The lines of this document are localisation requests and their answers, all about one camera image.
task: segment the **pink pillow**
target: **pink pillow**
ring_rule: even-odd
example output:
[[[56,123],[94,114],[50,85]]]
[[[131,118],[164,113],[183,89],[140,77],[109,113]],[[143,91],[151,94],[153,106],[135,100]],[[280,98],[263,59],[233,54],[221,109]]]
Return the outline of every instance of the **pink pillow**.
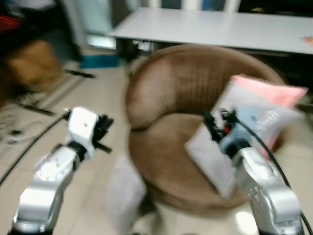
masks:
[[[277,86],[256,79],[245,78],[241,75],[232,76],[231,80],[240,87],[258,94],[272,103],[289,108],[293,108],[308,92],[307,88]]]

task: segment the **round chair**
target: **round chair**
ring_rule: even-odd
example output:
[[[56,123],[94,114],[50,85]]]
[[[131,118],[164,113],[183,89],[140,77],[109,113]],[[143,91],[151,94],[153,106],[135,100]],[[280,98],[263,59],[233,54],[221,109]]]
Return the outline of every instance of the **round chair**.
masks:
[[[202,122],[201,110],[211,110],[230,77],[242,73],[284,84],[254,57],[211,46],[169,47],[136,70],[126,94],[129,153],[153,199],[203,216],[246,201],[239,189],[222,199],[184,149]]]

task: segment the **silver robotic arm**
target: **silver robotic arm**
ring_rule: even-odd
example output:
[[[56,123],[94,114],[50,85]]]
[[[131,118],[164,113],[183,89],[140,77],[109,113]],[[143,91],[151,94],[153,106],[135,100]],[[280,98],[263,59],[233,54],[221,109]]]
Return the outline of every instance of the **silver robotic arm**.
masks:
[[[111,151],[98,141],[112,123],[113,119],[82,107],[70,112],[66,143],[56,146],[38,163],[33,180],[21,194],[10,234],[52,234],[64,191],[80,163],[93,159],[97,148]]]
[[[295,193],[283,182],[261,153],[250,146],[251,134],[222,111],[224,129],[204,111],[212,139],[232,161],[238,186],[249,198],[260,235],[301,234],[301,208]],[[245,119],[253,125],[253,120]]]

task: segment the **white floor tile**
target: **white floor tile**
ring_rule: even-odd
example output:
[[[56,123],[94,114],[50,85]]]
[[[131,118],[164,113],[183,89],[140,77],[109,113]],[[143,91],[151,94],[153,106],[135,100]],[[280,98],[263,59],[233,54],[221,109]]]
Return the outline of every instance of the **white floor tile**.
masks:
[[[216,218],[200,218],[178,214],[175,235],[257,235],[249,220],[242,226],[220,221]]]
[[[87,187],[93,187],[96,176],[106,160],[106,153],[96,151],[92,160],[83,161],[73,177],[73,183]]]
[[[15,169],[0,187],[0,234],[6,234],[11,229],[20,195],[31,179],[31,172]]]
[[[303,118],[303,120],[293,125],[291,129],[299,134],[299,136],[303,137],[313,137],[313,126],[309,124],[309,122]]]
[[[90,197],[91,188],[71,184],[65,191],[64,202],[53,235],[69,235]]]
[[[121,68],[104,70],[86,70],[96,75],[95,79],[84,81],[54,106],[85,106],[100,114],[107,114],[118,124],[127,123],[124,113],[124,94],[128,80]]]
[[[177,209],[155,202],[159,217],[156,235],[174,235],[178,212]]]
[[[78,220],[71,231],[71,235],[117,235],[110,221],[106,218],[103,206],[104,192],[93,190]]]
[[[2,143],[0,145],[0,164],[11,165],[28,143],[18,144],[14,146],[8,146]]]
[[[293,132],[287,138],[281,149],[277,152],[279,155],[295,156],[297,158],[313,159],[313,136],[301,135]]]
[[[19,167],[27,170],[34,170],[40,159],[48,154],[56,145],[64,142],[66,135],[66,122],[61,121],[33,146],[28,154],[23,157],[19,163]]]
[[[312,224],[313,159],[279,155],[277,160],[300,201],[303,213]]]
[[[138,218],[131,228],[141,235],[174,235],[176,213],[160,214],[152,211]]]

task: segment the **white bag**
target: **white bag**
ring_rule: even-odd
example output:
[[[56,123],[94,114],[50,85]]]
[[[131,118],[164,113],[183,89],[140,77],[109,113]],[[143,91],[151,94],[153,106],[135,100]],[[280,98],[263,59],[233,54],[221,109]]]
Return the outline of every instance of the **white bag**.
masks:
[[[126,154],[120,156],[105,193],[105,212],[119,235],[130,229],[145,194],[136,167]]]

